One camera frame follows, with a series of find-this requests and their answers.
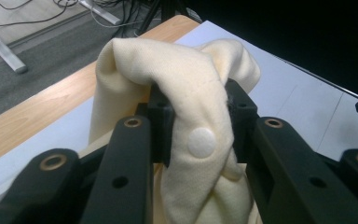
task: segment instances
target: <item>cloth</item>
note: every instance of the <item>cloth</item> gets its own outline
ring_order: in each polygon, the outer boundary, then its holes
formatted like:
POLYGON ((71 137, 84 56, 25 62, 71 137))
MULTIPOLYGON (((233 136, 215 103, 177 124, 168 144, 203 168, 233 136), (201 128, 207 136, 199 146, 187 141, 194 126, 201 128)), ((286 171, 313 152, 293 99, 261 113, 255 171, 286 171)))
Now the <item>cloth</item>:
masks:
POLYGON ((119 119, 147 101, 151 84, 172 103, 171 162, 155 166, 154 223, 247 223, 254 201, 232 148, 224 88, 231 77, 249 92, 260 77, 241 42, 190 48, 115 38, 103 48, 96 76, 90 145, 100 145, 119 119))

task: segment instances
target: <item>white button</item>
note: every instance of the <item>white button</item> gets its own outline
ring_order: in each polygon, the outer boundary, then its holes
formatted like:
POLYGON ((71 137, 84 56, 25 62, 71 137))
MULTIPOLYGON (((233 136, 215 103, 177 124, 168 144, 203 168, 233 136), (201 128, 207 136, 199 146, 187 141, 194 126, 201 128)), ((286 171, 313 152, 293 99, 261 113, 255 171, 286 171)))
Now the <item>white button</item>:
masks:
POLYGON ((209 157, 216 147, 216 138, 211 130, 207 128, 197 128, 188 136, 188 150, 197 158, 209 157))

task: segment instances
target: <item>gray floor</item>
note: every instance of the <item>gray floor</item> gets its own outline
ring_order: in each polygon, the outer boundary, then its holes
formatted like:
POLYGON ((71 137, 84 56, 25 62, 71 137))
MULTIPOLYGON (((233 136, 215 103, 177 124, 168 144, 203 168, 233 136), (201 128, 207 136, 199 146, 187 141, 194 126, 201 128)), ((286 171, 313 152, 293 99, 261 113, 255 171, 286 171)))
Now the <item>gray floor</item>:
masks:
MULTIPOLYGON (((129 5, 125 9, 127 18, 130 15, 129 5)), ((138 9, 127 22, 144 19, 148 7, 138 9)), ((123 18, 123 7, 107 10, 123 18)), ((101 18, 99 22, 112 25, 101 18)), ((152 21, 149 29, 158 24, 158 20, 152 21)), ((60 25, 28 36, 15 45, 9 45, 29 70, 18 75, 0 59, 0 114, 94 62, 102 47, 113 36, 134 37, 140 26, 141 23, 135 23, 121 28, 106 28, 96 22, 87 11, 60 25)))

